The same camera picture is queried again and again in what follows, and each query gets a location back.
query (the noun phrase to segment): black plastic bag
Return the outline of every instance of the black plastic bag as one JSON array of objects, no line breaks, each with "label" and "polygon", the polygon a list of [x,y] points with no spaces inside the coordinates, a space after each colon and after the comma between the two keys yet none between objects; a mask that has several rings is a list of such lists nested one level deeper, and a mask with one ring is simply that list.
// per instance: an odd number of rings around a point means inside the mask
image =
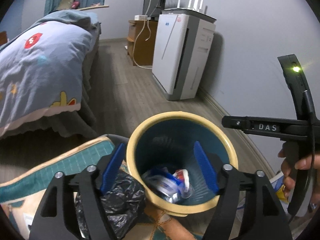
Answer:
[{"label": "black plastic bag", "polygon": [[[118,239],[124,238],[126,233],[137,223],[138,217],[143,213],[146,206],[143,186],[121,170],[119,170],[113,190],[102,196],[100,200]],[[75,203],[79,227],[84,237],[90,239],[79,193],[76,196]]]}]

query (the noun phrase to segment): cartoon print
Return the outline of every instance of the cartoon print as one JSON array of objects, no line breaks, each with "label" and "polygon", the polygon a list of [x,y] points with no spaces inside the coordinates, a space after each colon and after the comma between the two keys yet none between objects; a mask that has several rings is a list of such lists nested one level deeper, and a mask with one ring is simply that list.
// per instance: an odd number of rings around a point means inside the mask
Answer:
[{"label": "cartoon print", "polygon": [[25,49],[30,49],[33,45],[35,45],[40,37],[42,36],[42,33],[36,33],[32,35],[29,39],[27,39],[26,44],[24,45]]},{"label": "cartoon print", "polygon": [[15,95],[18,92],[17,90],[17,85],[16,84],[12,84],[11,85],[11,91],[10,93],[12,93],[13,95]]},{"label": "cartoon print", "polygon": [[37,62],[37,63],[38,63],[38,65],[42,65],[42,64],[46,63],[47,60],[48,60],[48,58],[47,58],[46,56],[40,55],[40,56],[38,57],[38,62]]},{"label": "cartoon print", "polygon": [[284,190],[284,185],[282,185],[282,186],[280,187],[280,189],[276,192],[276,195],[277,195],[278,199],[280,199],[281,201],[284,201],[284,202],[288,203],[288,198],[286,198],[286,197],[284,196],[283,190]]},{"label": "cartoon print", "polygon": [[62,91],[60,93],[60,101],[54,102],[50,107],[54,106],[72,106],[77,103],[77,100],[75,98],[72,98],[69,102],[67,102],[67,94],[65,91]]}]

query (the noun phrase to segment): fingernail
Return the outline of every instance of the fingernail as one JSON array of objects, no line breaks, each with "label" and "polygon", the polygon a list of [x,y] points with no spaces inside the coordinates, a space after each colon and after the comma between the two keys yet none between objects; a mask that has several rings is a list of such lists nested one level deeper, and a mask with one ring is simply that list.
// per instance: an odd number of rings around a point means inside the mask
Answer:
[{"label": "fingernail", "polygon": [[310,207],[312,210],[315,210],[317,208],[318,204],[316,203],[310,203]]},{"label": "fingernail", "polygon": [[307,164],[307,161],[306,161],[305,159],[302,159],[302,160],[298,161],[298,162],[294,165],[294,168],[295,168],[296,170],[299,170],[299,169],[303,168],[304,166],[306,166],[306,164]]}]

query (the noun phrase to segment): white cable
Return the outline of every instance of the white cable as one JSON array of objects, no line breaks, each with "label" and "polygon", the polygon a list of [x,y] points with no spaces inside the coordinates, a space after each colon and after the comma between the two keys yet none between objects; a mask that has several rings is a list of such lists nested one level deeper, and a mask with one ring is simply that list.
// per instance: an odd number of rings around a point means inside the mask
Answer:
[{"label": "white cable", "polygon": [[[151,5],[151,0],[149,1],[148,9],[147,9],[147,11],[146,11],[146,15],[145,15],[146,17],[147,17],[147,15],[148,15],[148,11],[149,11],[150,5]],[[149,68],[149,67],[142,67],[142,66],[140,66],[140,65],[135,61],[135,59],[134,59],[134,49],[135,49],[135,47],[136,47],[136,41],[137,41],[138,37],[140,36],[140,34],[143,32],[145,26],[146,26],[146,20],[144,19],[144,20],[143,20],[142,30],[141,30],[141,31],[139,32],[139,34],[137,35],[137,37],[136,37],[136,39],[135,39],[135,41],[134,41],[134,44],[133,44],[132,59],[133,59],[133,62],[137,65],[137,67],[144,68],[144,69],[152,69],[152,68]]]},{"label": "white cable", "polygon": [[[150,15],[153,15],[154,11],[155,11],[156,8],[158,7],[159,2],[160,2],[160,0],[158,0],[156,7],[153,9],[153,11],[152,11],[152,13],[151,13]],[[147,20],[147,27],[148,27],[148,29],[149,29],[149,37],[146,39],[146,41],[151,38],[151,30],[150,30],[150,27],[149,27],[149,19]]]}]

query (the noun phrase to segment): metal screw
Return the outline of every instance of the metal screw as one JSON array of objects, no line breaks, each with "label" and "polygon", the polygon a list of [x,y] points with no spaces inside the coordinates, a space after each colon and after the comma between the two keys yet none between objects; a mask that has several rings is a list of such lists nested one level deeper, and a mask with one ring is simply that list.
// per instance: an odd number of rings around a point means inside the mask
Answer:
[{"label": "metal screw", "polygon": [[61,178],[63,176],[63,172],[62,171],[58,171],[55,175],[54,175],[57,179]]},{"label": "metal screw", "polygon": [[226,171],[231,171],[233,167],[230,164],[224,164],[223,169],[225,169]]},{"label": "metal screw", "polygon": [[87,167],[87,171],[88,171],[88,172],[93,172],[93,171],[95,171],[96,169],[97,169],[97,167],[96,167],[95,165],[90,165],[90,166]]},{"label": "metal screw", "polygon": [[264,172],[263,171],[257,171],[257,175],[259,176],[259,177],[264,177]]}]

